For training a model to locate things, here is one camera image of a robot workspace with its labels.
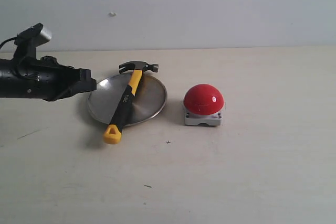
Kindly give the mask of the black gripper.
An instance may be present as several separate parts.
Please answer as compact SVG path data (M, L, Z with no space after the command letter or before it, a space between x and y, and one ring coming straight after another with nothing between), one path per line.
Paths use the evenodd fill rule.
M34 74L35 99L56 101L97 89L97 81L91 78L89 69L61 65L52 56L36 59Z

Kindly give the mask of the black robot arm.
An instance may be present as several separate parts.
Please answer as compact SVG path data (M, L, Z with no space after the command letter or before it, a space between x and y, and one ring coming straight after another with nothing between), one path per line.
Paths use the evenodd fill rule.
M91 70L61 65L55 57L1 60L1 98L51 102L96 89Z

